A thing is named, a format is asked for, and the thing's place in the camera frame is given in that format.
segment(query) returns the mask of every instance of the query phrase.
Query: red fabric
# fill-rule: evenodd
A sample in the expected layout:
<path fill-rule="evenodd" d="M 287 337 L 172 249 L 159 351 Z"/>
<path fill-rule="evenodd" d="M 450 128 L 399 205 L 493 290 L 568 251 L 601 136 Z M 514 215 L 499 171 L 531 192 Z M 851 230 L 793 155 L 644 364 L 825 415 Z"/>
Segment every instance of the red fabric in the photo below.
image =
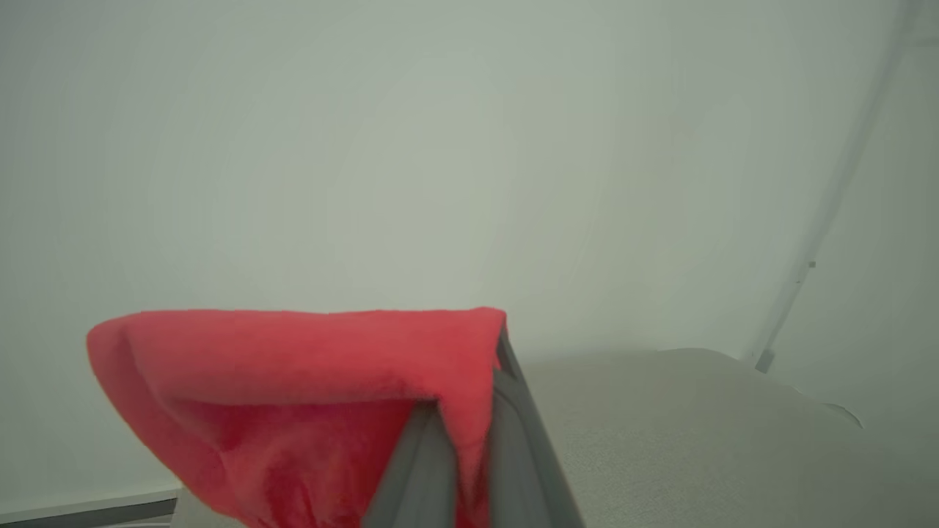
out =
<path fill-rule="evenodd" d="M 252 528 L 358 526 L 415 400 L 456 449 L 459 525 L 488 525 L 492 368 L 505 314 L 192 310 L 111 319 L 95 375 L 203 502 Z"/>

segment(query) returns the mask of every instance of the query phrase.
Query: baseboard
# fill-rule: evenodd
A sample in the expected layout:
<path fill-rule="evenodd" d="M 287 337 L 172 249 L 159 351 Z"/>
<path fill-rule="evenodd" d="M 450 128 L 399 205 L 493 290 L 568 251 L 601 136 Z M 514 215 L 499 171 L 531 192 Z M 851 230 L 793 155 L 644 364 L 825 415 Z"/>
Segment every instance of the baseboard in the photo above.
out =
<path fill-rule="evenodd" d="M 26 507 L 0 513 L 0 524 L 21 522 L 24 520 L 43 519 L 63 515 L 78 514 L 95 510 L 107 510 L 124 506 L 146 505 L 174 500 L 179 492 L 179 483 L 156 487 L 153 490 L 126 495 L 103 495 L 100 498 L 66 502 L 61 505 L 47 505 L 39 507 Z"/>

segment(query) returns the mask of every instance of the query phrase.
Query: red towel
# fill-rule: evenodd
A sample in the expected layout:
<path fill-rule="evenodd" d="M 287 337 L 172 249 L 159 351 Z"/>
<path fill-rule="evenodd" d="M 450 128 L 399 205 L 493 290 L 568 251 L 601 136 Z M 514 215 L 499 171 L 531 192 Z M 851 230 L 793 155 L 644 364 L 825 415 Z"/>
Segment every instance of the red towel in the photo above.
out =
<path fill-rule="evenodd" d="M 197 497 L 251 528 L 358 526 L 416 400 L 453 441 L 458 525 L 488 525 L 483 465 L 505 314 L 145 312 L 87 338 L 95 375 Z"/>

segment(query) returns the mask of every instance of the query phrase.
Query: white backdrop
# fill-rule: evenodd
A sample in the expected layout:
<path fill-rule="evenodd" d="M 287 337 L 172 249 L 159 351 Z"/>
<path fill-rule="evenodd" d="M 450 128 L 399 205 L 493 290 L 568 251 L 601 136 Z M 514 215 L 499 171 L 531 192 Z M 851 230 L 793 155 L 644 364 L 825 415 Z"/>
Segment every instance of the white backdrop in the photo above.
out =
<path fill-rule="evenodd" d="M 757 337 L 882 0 L 0 5 L 0 513 L 172 484 L 145 309 L 495 305 L 518 354 Z"/>

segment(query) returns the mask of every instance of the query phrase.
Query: white wall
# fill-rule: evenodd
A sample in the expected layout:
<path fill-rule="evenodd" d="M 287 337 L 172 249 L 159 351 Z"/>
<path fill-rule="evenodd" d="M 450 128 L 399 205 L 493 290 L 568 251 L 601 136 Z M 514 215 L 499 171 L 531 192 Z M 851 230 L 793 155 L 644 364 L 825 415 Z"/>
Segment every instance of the white wall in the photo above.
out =
<path fill-rule="evenodd" d="M 939 476 L 939 2 L 921 17 L 769 374 Z"/>
<path fill-rule="evenodd" d="M 127 312 L 490 304 L 523 360 L 740 356 L 894 8 L 0 5 L 0 512 L 172 483 L 85 364 Z"/>

